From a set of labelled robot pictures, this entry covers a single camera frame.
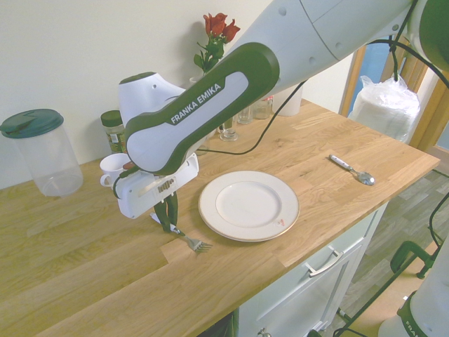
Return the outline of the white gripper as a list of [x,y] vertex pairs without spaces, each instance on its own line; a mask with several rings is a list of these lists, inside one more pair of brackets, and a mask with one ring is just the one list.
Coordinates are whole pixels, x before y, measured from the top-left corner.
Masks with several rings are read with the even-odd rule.
[[[169,176],[155,176],[138,171],[116,184],[119,209],[128,218],[137,218],[154,205],[154,211],[164,232],[169,232],[170,224],[177,226],[178,199],[174,193],[186,181],[187,168],[182,167]],[[159,203],[166,198],[166,203]]]

